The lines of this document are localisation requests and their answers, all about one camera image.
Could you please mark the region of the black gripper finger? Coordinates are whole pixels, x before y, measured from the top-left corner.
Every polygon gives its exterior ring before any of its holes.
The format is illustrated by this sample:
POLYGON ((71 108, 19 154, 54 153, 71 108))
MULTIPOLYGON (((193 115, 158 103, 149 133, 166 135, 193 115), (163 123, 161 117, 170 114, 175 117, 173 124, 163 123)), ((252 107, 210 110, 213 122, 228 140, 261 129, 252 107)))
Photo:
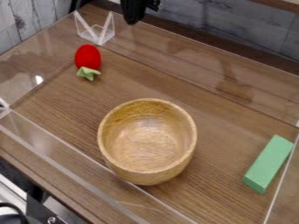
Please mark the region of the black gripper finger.
POLYGON ((125 20, 135 25, 146 15, 147 0, 121 0, 125 20))

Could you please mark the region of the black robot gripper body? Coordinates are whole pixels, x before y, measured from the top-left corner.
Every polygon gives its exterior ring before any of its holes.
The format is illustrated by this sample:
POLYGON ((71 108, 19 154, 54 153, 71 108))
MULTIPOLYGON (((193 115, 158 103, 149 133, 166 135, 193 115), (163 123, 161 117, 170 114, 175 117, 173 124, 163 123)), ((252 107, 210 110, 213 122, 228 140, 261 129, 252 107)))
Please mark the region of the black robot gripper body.
POLYGON ((153 11, 159 11, 162 0, 147 0, 146 7, 150 8, 153 11))

